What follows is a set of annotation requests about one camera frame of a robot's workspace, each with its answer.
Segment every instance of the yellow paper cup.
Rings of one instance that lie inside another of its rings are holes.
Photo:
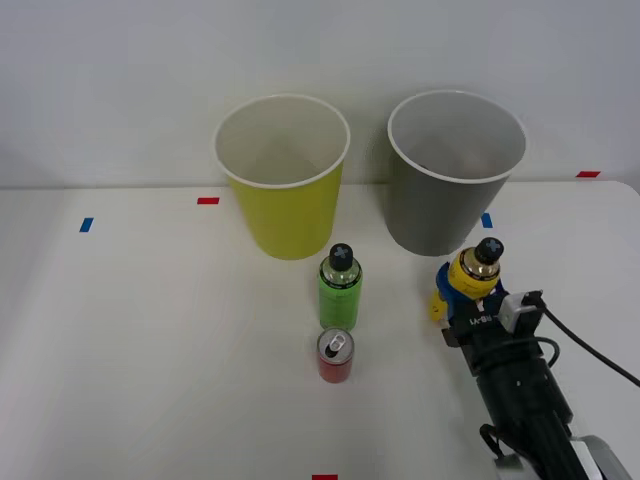
[[[233,110],[211,141],[258,246],[283,260],[322,249],[333,227],[349,125],[304,95],[272,95]]]

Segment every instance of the can lid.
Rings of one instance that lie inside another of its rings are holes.
[[[504,245],[497,238],[487,237],[478,244],[473,253],[479,262],[493,265],[504,253]]]
[[[320,358],[332,365],[342,365],[353,357],[353,337],[340,328],[328,328],[318,337]]]
[[[353,265],[353,250],[346,243],[336,243],[329,251],[329,265],[338,272],[349,270]]]

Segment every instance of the soda can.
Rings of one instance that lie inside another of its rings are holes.
[[[328,328],[318,337],[318,371],[329,383],[344,382],[351,372],[353,337],[340,328]]]

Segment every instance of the bottle cap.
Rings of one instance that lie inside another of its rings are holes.
[[[336,243],[329,251],[329,265],[334,270],[344,272],[353,265],[353,252],[346,243]]]
[[[479,262],[493,265],[504,253],[504,245],[497,238],[487,237],[478,244],[473,253]]]

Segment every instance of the white wall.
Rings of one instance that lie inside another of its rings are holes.
[[[521,116],[519,178],[640,186],[634,0],[0,0],[0,186],[208,185],[216,123],[308,93],[352,127],[345,180],[402,98],[456,86]]]

